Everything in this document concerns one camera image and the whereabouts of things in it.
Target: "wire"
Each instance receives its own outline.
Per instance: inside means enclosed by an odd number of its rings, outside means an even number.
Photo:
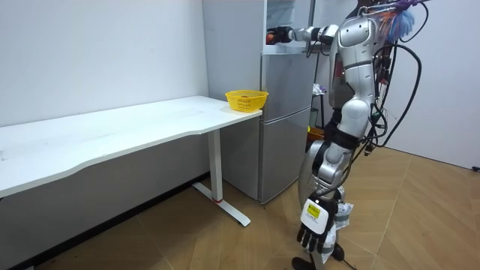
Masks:
[[[386,93],[386,87],[385,87],[385,88],[380,87],[379,93],[380,93],[380,95],[382,96],[382,101],[383,101],[383,98],[385,97],[385,93]],[[378,106],[380,107],[380,109],[381,109],[381,108],[382,108],[382,104],[381,104],[381,103],[378,103],[378,101],[380,101],[379,98],[377,98],[377,99],[375,100],[375,103],[376,103],[376,105],[378,105]]]
[[[315,45],[317,45],[317,42],[318,41],[315,41],[313,43],[313,45],[311,45],[311,44],[309,45],[309,47],[307,49],[307,58],[310,58],[310,56],[312,55],[312,52],[314,51],[314,47],[315,47]]]
[[[343,259],[343,262],[344,262],[346,265],[348,265],[348,267],[350,267],[351,269],[357,270],[357,266],[356,266],[356,265],[351,265],[351,264],[349,264],[346,259]]]
[[[409,38],[408,40],[403,40],[402,38],[400,38],[400,41],[403,42],[403,43],[410,42],[412,39],[414,39],[420,33],[420,31],[423,30],[423,28],[427,24],[428,17],[430,16],[430,11],[428,10],[428,7],[424,2],[420,2],[420,5],[422,5],[423,8],[425,9],[425,15],[426,15],[425,16],[425,21],[421,25],[420,29],[411,38]]]
[[[323,43],[320,43],[320,53],[323,55],[323,56],[330,56],[330,54],[326,54],[323,52]]]
[[[393,77],[393,71],[395,70],[395,63],[397,62],[397,52],[398,52],[398,47],[395,46],[393,49],[393,59],[391,60],[390,76],[388,76],[387,88],[385,89],[385,94],[383,95],[383,98],[382,98],[382,106],[380,107],[381,110],[383,110],[383,106],[385,105],[385,101],[387,99],[387,96],[389,95],[390,85]]]
[[[403,111],[402,115],[398,119],[397,124],[393,127],[391,130],[390,134],[387,136],[385,142],[381,145],[381,147],[385,146],[390,138],[392,138],[392,135],[395,133],[397,130],[398,126],[400,126],[401,122],[404,120],[405,116],[407,115],[408,111],[410,110],[410,107],[412,106],[412,102],[415,99],[415,96],[417,94],[417,90],[419,89],[419,84],[420,84],[420,79],[422,78],[422,60],[420,60],[419,56],[416,55],[409,47],[400,45],[400,44],[392,44],[392,45],[387,45],[387,47],[399,47],[403,50],[406,50],[416,61],[418,65],[418,71],[417,71],[417,78],[415,80],[415,86],[413,86],[412,94],[410,95],[410,99],[408,100],[408,104],[406,105],[405,110]]]
[[[391,130],[390,134],[387,136],[387,139],[385,140],[385,142],[383,142],[382,145],[378,145],[377,143],[373,143],[371,140],[372,139],[377,139],[377,138],[380,138],[380,137],[383,137],[385,136],[386,132],[384,131],[382,135],[377,135],[377,136],[367,136],[365,137],[364,139],[362,139],[360,142],[369,142],[370,144],[376,146],[376,147],[384,147],[390,140],[390,138],[392,138],[392,135],[395,133],[395,131],[397,130],[398,126],[401,124],[401,122],[404,120],[405,116],[407,115],[408,111],[410,110],[410,107],[412,106],[412,102],[413,102],[413,99],[415,98],[416,96],[416,92],[419,88],[419,83],[420,83],[420,78],[422,77],[422,61],[420,60],[420,58],[407,46],[404,46],[404,45],[400,45],[400,44],[397,44],[397,43],[394,43],[394,44],[389,44],[389,45],[385,45],[383,46],[382,48],[380,48],[379,50],[377,50],[375,52],[375,54],[373,55],[374,57],[376,57],[380,52],[382,52],[384,49],[387,49],[387,48],[390,48],[390,47],[394,47],[394,48],[401,48],[403,50],[406,50],[416,61],[417,61],[417,65],[418,65],[418,71],[417,71],[417,77],[416,77],[416,81],[415,81],[415,86],[413,87],[413,90],[412,90],[412,94],[410,96],[410,99],[409,99],[409,102],[408,104],[406,105],[406,108],[405,110],[403,111],[402,113],[402,116],[398,119],[398,122],[397,124],[394,126],[394,128]],[[388,81],[388,85],[387,85],[387,89],[385,90],[385,96],[384,96],[384,100],[382,101],[382,105],[381,107],[379,108],[377,106],[377,104],[375,103],[375,109],[377,110],[377,112],[379,113],[380,117],[382,118],[382,120],[385,122],[385,129],[387,128],[387,122],[386,122],[386,117],[384,116],[383,114],[383,106],[385,105],[385,100],[386,100],[386,96],[388,95],[388,90],[389,90],[389,86],[390,86],[390,83],[391,83],[391,80],[392,80],[392,72],[390,73],[390,80]],[[370,119],[370,123],[372,124],[372,128],[376,128],[376,124],[377,123],[372,123],[371,119]]]

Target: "wooden floor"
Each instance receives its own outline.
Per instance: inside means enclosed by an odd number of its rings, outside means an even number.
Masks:
[[[355,208],[340,244],[358,270],[480,269],[480,174],[377,149],[345,187]],[[286,270],[308,257],[295,240],[296,184],[267,205],[224,189],[248,227],[190,188],[38,269]],[[349,268],[329,260],[333,269]]]

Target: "white wall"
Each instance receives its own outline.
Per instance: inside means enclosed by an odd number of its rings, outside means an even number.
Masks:
[[[341,23],[355,6],[355,0],[321,0],[317,3],[316,25]],[[472,30],[480,4],[474,0],[455,2],[457,12],[452,12],[450,1],[429,1],[427,6],[430,9],[427,25],[406,44],[423,64],[418,94],[387,146],[461,167],[480,166],[480,146],[476,139],[480,133],[480,81],[475,80],[480,38]],[[415,14],[416,32],[425,12],[420,6],[410,10]],[[328,86],[328,59],[320,58],[317,80]],[[407,105],[415,76],[415,61],[400,52],[385,105],[391,128]],[[319,98],[314,106],[320,108]],[[326,98],[325,123],[331,115]]]
[[[0,126],[207,95],[200,0],[1,0]]]
[[[201,0],[0,0],[0,126],[207,95],[203,31]],[[9,196],[0,269],[208,170],[190,136]]]

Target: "desk top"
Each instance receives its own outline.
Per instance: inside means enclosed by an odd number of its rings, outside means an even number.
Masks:
[[[0,198],[122,155],[233,125],[262,111],[194,96],[0,127]]]

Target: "yellow basket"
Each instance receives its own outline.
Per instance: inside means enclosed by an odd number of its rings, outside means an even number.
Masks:
[[[237,90],[225,94],[228,104],[234,110],[251,113],[262,109],[269,93],[254,90]]]

